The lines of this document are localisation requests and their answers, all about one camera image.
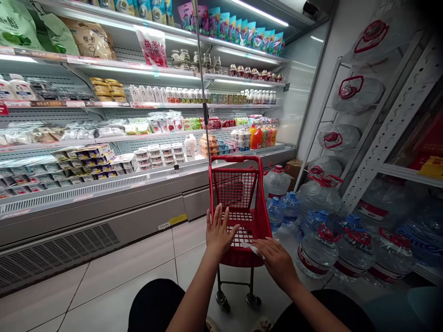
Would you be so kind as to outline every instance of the cardboard box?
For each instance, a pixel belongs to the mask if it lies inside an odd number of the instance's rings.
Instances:
[[[297,159],[291,159],[290,161],[288,161],[286,163],[286,167],[288,168],[288,170],[285,172],[286,172],[286,174],[293,177],[291,179],[291,183],[289,184],[289,188],[287,189],[288,191],[293,191],[296,189],[295,184],[297,183],[297,178],[299,177],[299,173],[301,171],[302,165],[303,165],[303,162],[301,160],[297,160]]]

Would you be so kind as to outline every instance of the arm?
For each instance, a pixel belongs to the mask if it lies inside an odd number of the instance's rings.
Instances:
[[[167,332],[195,332],[203,329],[208,313],[212,287],[217,274],[218,264],[223,254],[231,246],[240,225],[227,232],[229,208],[226,208],[222,221],[222,205],[219,204],[211,224],[210,211],[206,213],[206,251],[188,290],[174,317],[169,323]]]
[[[277,285],[291,298],[316,332],[350,332],[300,282],[292,258],[276,240],[253,240],[253,245],[264,257],[264,264]]]

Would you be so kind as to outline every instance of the floor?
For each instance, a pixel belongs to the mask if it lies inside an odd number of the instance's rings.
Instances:
[[[0,299],[0,331],[127,331],[132,301],[146,283],[168,278],[187,289],[206,248],[205,228],[204,217],[186,222]],[[281,229],[276,237],[294,259],[298,246],[295,234]],[[249,281],[249,269],[227,266],[220,269],[222,280]],[[322,280],[298,272],[308,289],[324,286]],[[231,313],[226,314],[215,301],[215,283],[208,315],[222,331],[250,331],[263,314],[276,321],[290,304],[265,267],[256,269],[254,287],[263,303],[257,312],[245,302],[247,287],[223,285],[231,305]],[[364,280],[345,285],[333,278],[326,287],[346,293],[357,303],[392,292]]]

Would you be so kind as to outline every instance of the white wall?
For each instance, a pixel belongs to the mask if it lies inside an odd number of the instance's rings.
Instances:
[[[359,33],[370,23],[378,0],[339,0],[332,23],[323,61],[320,65],[317,82],[313,87],[311,105],[307,110],[306,122],[297,151],[297,159],[303,160],[311,144],[311,136],[316,131],[315,123],[333,74],[337,58],[353,46]]]

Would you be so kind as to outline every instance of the hand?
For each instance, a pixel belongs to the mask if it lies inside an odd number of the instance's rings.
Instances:
[[[222,221],[222,204],[216,207],[214,213],[214,220],[211,224],[211,211],[206,212],[206,250],[211,250],[214,254],[220,257],[227,252],[231,246],[234,236],[240,228],[240,225],[235,225],[231,232],[227,232],[227,221],[229,220],[229,208],[225,210],[225,217]]]
[[[272,279],[290,296],[294,288],[301,285],[291,256],[279,242],[271,237],[267,237],[266,240],[252,240],[252,245],[263,257],[263,262]]]

